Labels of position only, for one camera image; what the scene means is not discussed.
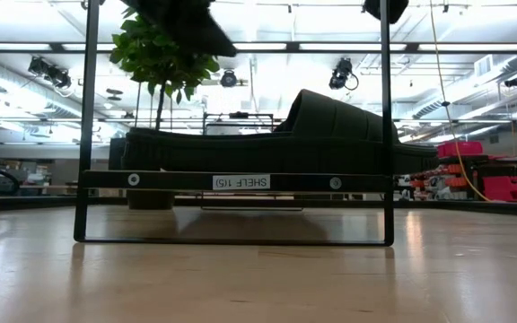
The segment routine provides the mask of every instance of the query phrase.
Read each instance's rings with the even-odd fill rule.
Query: potted plant
[[[127,9],[125,18],[133,13],[133,9]],[[180,48],[169,35],[140,15],[125,20],[121,30],[123,33],[113,35],[116,47],[110,55],[110,62],[130,73],[131,80],[147,83],[151,96],[159,95],[155,120],[155,130],[158,131],[165,96],[174,96],[178,104],[183,98],[190,100],[195,89],[210,79],[211,73],[219,70],[219,65],[216,57]],[[132,209],[171,209],[174,202],[171,192],[129,190],[127,198]]]

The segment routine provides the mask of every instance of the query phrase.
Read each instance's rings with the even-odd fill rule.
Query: metal shelf frame
[[[90,204],[89,188],[132,188],[168,191],[213,190],[214,176],[224,174],[200,172],[148,172],[148,171],[90,171],[92,157],[92,123],[94,112],[95,74],[98,54],[100,0],[89,0],[83,76],[83,115],[81,150],[79,160],[79,187],[74,220],[74,239],[78,242],[98,243],[177,243],[177,244],[229,244],[278,246],[373,246],[389,247],[394,242],[393,201],[393,139],[392,101],[390,93],[390,25],[381,19],[382,59],[382,135],[383,170],[380,175],[343,174],[268,174],[275,192],[352,193],[380,192],[384,194],[384,240],[382,241],[307,241],[307,240],[185,240],[146,238],[94,238],[87,236],[87,208]],[[381,17],[388,17],[389,1],[381,0]]]

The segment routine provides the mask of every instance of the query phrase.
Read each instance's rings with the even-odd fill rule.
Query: wooden floor
[[[83,245],[74,210],[0,214],[0,323],[517,323],[517,216],[396,214],[392,249]],[[101,236],[368,240],[378,210],[129,214]]]

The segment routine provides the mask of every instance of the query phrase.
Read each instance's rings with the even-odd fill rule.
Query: green plant
[[[133,13],[132,9],[124,12],[126,18]],[[219,64],[216,57],[180,48],[164,31],[140,15],[125,20],[121,29],[123,33],[113,35],[116,47],[110,61],[131,73],[131,80],[147,83],[151,96],[156,86],[161,85],[155,121],[155,129],[159,130],[165,93],[171,97],[176,92],[178,104],[183,96],[190,100],[195,88],[219,70]]]

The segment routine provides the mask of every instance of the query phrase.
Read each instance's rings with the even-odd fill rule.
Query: shelf label
[[[270,189],[270,175],[213,176],[213,190]]]

